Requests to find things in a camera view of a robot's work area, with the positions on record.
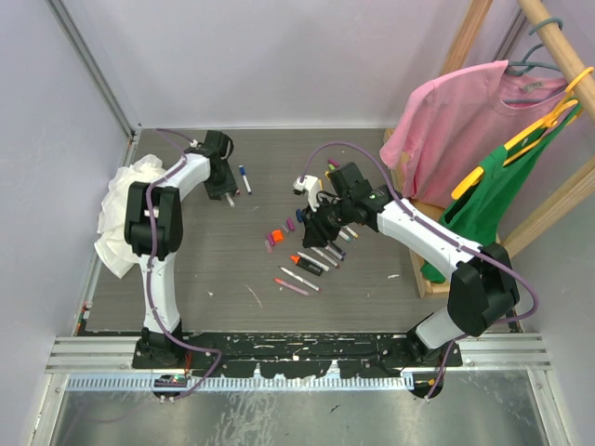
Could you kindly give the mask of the teal ended white marker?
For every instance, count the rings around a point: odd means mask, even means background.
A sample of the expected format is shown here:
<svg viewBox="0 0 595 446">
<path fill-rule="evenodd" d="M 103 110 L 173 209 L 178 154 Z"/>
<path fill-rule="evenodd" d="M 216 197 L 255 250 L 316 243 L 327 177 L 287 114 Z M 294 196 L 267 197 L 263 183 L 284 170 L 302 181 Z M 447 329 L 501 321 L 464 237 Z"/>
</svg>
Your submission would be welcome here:
<svg viewBox="0 0 595 446">
<path fill-rule="evenodd" d="M 339 235 L 339 236 L 340 236 L 340 237 L 341 237 L 343 240 L 345 240 L 346 242 L 348 242 L 348 243 L 349 243 L 349 242 L 351 242 L 351 237 L 350 237 L 350 235 L 348 235 L 348 234 L 347 234 L 346 232 L 344 232 L 343 230 L 340 230 L 340 231 L 339 231 L 339 233 L 338 233 L 338 235 Z"/>
</svg>

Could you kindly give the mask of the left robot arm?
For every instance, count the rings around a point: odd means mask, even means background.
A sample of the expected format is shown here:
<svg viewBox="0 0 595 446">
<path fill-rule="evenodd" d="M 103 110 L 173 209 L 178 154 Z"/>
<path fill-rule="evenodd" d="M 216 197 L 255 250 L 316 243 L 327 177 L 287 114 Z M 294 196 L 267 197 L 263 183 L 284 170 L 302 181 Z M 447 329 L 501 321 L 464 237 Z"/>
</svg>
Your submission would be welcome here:
<svg viewBox="0 0 595 446">
<path fill-rule="evenodd" d="M 232 139 L 208 130 L 188 138 L 180 158 L 155 180 L 135 181 L 128 189 L 124 236 L 137 257 L 145 315 L 136 355 L 166 368 L 183 363 L 193 348 L 183 342 L 175 291 L 175 259 L 184 235 L 182 201 L 203 185 L 211 200 L 232 200 L 237 184 L 229 165 Z"/>
</svg>

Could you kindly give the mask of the yellow ended white marker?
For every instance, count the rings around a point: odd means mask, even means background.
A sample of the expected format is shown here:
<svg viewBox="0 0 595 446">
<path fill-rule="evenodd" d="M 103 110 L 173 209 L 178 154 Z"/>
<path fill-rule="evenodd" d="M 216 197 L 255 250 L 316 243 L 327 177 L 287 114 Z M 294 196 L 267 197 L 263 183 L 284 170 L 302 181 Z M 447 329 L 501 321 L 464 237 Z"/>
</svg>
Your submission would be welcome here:
<svg viewBox="0 0 595 446">
<path fill-rule="evenodd" d="M 350 228 L 349 226 L 345 226 L 343 227 L 343 229 L 354 239 L 359 238 L 359 235 L 357 234 L 357 232 L 355 232 L 352 228 Z"/>
</svg>

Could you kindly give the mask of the orange highlighter cap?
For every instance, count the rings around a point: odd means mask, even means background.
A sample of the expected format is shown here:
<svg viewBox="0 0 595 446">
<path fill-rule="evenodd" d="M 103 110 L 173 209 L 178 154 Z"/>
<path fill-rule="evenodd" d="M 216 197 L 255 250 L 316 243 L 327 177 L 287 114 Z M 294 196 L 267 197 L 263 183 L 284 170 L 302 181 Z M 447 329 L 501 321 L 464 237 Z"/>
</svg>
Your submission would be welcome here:
<svg viewBox="0 0 595 446">
<path fill-rule="evenodd" d="M 281 242 L 284 239 L 284 235 L 280 230 L 274 230 L 271 235 L 276 243 Z"/>
</svg>

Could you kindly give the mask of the pink barcode labelled pen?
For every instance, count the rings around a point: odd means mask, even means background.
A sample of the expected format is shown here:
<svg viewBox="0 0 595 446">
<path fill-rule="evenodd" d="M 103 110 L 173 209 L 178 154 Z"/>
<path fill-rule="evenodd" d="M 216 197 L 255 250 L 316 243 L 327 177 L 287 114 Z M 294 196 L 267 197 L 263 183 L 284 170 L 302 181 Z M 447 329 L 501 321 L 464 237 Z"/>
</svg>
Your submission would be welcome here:
<svg viewBox="0 0 595 446">
<path fill-rule="evenodd" d="M 288 283 L 288 282 L 286 282 L 286 281 L 284 281 L 284 280 L 282 280 L 280 278 L 274 278 L 274 281 L 276 283 L 278 283 L 281 287 L 286 288 L 286 289 L 289 289 L 289 290 L 291 290 L 291 291 L 293 291 L 295 293 L 298 293 L 300 295 L 304 295 L 304 296 L 310 295 L 310 293 L 308 291 L 303 290 L 303 289 L 295 286 L 294 284 Z"/>
</svg>

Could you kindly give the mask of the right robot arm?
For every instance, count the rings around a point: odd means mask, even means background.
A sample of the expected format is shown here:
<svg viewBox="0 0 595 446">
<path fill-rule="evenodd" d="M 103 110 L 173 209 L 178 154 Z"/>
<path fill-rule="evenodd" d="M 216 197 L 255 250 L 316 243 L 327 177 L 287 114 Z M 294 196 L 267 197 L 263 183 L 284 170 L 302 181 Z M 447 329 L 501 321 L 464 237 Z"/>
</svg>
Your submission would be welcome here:
<svg viewBox="0 0 595 446">
<path fill-rule="evenodd" d="M 308 205 L 301 219 L 306 248 L 333 243 L 348 224 L 359 224 L 404 244 L 435 267 L 450 283 L 447 303 L 406 335 L 411 361 L 433 363 L 443 345 L 462 335 L 478 337 L 500 321 L 519 302 L 508 252 L 498 243 L 481 246 L 454 234 L 392 188 L 373 188 L 354 163 L 342 165 L 329 176 L 332 192 L 323 190 L 318 177 L 298 177 L 293 189 Z"/>
</svg>

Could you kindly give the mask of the orange capped black highlighter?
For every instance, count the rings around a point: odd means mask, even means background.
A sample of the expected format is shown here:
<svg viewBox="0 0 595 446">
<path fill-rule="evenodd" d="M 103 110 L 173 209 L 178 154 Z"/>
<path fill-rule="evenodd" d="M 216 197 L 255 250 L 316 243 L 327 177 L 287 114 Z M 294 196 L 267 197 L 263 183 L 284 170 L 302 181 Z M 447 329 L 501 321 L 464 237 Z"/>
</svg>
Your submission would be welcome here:
<svg viewBox="0 0 595 446">
<path fill-rule="evenodd" d="M 295 255 L 295 256 L 290 256 L 290 258 L 297 267 L 304 269 L 311 274 L 314 274 L 316 276 L 321 276 L 323 274 L 322 268 L 315 265 L 314 263 L 312 263 L 311 261 L 309 261 L 308 259 L 306 259 L 303 256 Z"/>
</svg>

